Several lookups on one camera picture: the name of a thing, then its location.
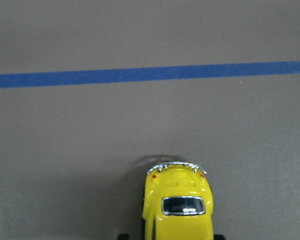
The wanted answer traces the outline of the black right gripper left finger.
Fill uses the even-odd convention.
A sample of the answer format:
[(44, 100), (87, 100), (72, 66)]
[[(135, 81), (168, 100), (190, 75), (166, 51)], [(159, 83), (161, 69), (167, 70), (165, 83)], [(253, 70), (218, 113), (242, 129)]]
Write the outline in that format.
[(129, 234), (128, 233), (121, 233), (117, 236), (117, 240), (129, 240)]

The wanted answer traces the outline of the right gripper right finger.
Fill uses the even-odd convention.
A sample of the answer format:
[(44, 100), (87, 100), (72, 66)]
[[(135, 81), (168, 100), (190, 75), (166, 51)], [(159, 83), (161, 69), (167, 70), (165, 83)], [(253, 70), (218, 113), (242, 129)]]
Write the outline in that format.
[(214, 240), (225, 240), (225, 236), (223, 234), (214, 234), (213, 239)]

